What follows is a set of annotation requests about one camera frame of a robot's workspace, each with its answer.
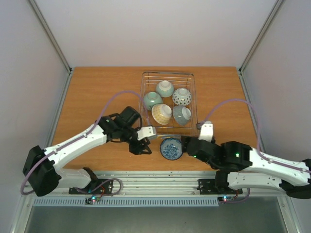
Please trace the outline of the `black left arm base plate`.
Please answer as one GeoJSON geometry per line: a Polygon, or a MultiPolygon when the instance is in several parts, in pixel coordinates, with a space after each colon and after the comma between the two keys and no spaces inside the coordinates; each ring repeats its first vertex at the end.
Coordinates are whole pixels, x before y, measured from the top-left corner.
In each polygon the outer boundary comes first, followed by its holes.
{"type": "Polygon", "coordinates": [[[69,188],[71,195],[101,195],[111,194],[113,188],[113,181],[110,179],[98,179],[91,181],[85,188],[69,188]]]}

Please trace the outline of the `blue floral white bowl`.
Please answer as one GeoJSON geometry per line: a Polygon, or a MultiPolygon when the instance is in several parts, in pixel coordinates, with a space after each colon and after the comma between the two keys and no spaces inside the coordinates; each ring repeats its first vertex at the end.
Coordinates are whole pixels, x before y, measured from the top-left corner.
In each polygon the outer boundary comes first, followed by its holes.
{"type": "Polygon", "coordinates": [[[182,143],[177,138],[166,138],[160,144],[160,153],[167,160],[178,160],[182,152],[182,143]]]}

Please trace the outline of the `yellow blue patterned bowl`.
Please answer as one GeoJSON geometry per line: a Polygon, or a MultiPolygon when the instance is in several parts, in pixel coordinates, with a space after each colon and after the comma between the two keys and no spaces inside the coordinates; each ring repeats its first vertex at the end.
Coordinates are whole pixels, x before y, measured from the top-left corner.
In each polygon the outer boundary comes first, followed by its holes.
{"type": "Polygon", "coordinates": [[[172,109],[166,104],[156,104],[151,110],[152,117],[160,125],[168,125],[172,118],[172,109]]]}

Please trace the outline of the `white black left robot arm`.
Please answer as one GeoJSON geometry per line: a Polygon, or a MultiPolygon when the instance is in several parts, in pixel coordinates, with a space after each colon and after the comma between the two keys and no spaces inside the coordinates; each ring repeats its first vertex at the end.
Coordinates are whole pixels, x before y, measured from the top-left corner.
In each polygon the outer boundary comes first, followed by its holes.
{"type": "Polygon", "coordinates": [[[24,191],[26,183],[38,197],[58,188],[74,188],[81,194],[96,193],[103,183],[90,168],[65,169],[65,165],[108,142],[125,142],[134,155],[151,154],[149,144],[150,139],[156,137],[156,129],[152,125],[133,128],[136,121],[142,122],[140,113],[128,106],[120,114],[100,117],[89,128],[62,143],[45,149],[31,148],[22,170],[25,180],[21,194],[27,194],[24,191]]]}

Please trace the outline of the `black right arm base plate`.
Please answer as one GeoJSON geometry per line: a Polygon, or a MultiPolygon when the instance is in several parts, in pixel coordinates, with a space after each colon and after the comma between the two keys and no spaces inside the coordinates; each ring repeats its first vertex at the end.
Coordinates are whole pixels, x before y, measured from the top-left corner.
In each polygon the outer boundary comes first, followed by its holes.
{"type": "Polygon", "coordinates": [[[199,179],[197,190],[199,190],[200,195],[235,195],[243,193],[242,189],[233,190],[229,187],[218,188],[215,179],[199,179]]]}

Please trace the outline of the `pink patterned bowl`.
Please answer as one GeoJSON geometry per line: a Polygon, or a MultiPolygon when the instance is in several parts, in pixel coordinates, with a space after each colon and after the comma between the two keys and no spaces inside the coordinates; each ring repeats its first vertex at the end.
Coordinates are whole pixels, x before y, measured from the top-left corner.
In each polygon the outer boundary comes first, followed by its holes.
{"type": "Polygon", "coordinates": [[[176,105],[187,106],[192,101],[191,92],[186,88],[178,88],[172,95],[172,100],[176,105]]]}

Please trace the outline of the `pale green bowl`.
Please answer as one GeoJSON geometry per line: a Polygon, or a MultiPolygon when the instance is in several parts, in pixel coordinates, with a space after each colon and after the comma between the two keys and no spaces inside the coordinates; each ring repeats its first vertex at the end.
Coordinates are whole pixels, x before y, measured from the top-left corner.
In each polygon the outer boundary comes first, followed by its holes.
{"type": "Polygon", "coordinates": [[[174,86],[170,81],[163,80],[156,86],[155,91],[163,98],[168,98],[174,93],[174,86]]]}

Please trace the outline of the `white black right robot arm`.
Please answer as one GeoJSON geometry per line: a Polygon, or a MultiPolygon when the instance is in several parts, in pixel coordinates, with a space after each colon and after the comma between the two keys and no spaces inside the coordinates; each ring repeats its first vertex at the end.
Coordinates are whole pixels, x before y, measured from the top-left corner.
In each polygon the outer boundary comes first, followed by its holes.
{"type": "Polygon", "coordinates": [[[249,145],[183,136],[182,151],[216,170],[214,189],[218,194],[241,189],[272,189],[295,199],[311,197],[311,161],[285,160],[249,145]]]}

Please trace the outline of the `green ring patterned bowl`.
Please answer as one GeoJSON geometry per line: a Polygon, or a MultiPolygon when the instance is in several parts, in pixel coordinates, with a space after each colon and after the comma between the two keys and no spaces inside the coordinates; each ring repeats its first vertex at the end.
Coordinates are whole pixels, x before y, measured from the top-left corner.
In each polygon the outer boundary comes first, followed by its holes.
{"type": "Polygon", "coordinates": [[[148,92],[143,98],[143,103],[147,110],[151,110],[154,105],[162,104],[163,99],[157,92],[148,92]]]}

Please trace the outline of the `grey speckled bowl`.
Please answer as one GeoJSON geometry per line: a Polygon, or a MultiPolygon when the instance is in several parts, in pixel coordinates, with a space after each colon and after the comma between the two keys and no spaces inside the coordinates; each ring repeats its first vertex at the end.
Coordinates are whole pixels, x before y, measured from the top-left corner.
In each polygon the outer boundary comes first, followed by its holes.
{"type": "Polygon", "coordinates": [[[191,111],[183,105],[177,105],[173,108],[173,117],[178,125],[185,126],[191,119],[191,111]]]}

